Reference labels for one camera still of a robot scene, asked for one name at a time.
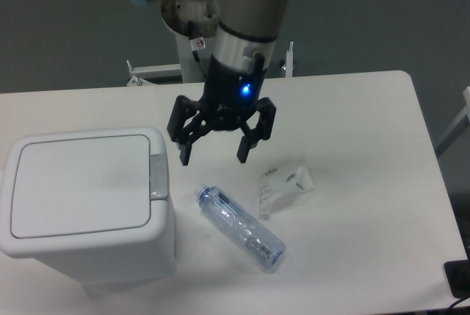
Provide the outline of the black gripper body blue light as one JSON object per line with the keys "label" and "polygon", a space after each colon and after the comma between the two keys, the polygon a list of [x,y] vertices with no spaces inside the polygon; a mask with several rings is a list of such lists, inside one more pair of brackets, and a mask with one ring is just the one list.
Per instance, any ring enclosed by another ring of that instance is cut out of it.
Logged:
{"label": "black gripper body blue light", "polygon": [[234,131],[240,128],[238,120],[242,109],[254,105],[260,99],[265,57],[257,53],[252,61],[253,69],[247,72],[230,69],[214,56],[211,57],[200,100],[216,108],[217,122],[212,131]]}

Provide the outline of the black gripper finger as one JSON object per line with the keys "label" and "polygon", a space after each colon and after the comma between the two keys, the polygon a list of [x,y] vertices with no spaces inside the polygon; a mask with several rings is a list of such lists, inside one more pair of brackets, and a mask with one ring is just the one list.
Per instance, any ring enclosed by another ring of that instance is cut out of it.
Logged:
{"label": "black gripper finger", "polygon": [[[259,117],[256,126],[250,128],[247,121],[257,112]],[[261,98],[254,105],[242,109],[238,123],[244,135],[236,154],[241,163],[247,161],[250,150],[255,148],[260,140],[268,140],[271,137],[275,114],[276,106],[269,98]]]}
{"label": "black gripper finger", "polygon": [[216,108],[208,102],[193,101],[184,95],[176,98],[167,131],[180,150],[179,158],[183,166],[189,164],[192,145],[214,130],[216,122]]}

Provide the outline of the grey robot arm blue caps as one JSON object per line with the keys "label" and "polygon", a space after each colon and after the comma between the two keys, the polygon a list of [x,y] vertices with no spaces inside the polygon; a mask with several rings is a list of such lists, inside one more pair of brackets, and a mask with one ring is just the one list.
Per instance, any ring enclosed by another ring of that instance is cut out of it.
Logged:
{"label": "grey robot arm blue caps", "polygon": [[289,0],[132,0],[160,1],[162,19],[174,34],[184,82],[200,82],[198,100],[180,95],[167,125],[189,162],[193,144],[211,131],[241,130],[237,156],[272,133],[276,108],[261,97],[264,77]]}

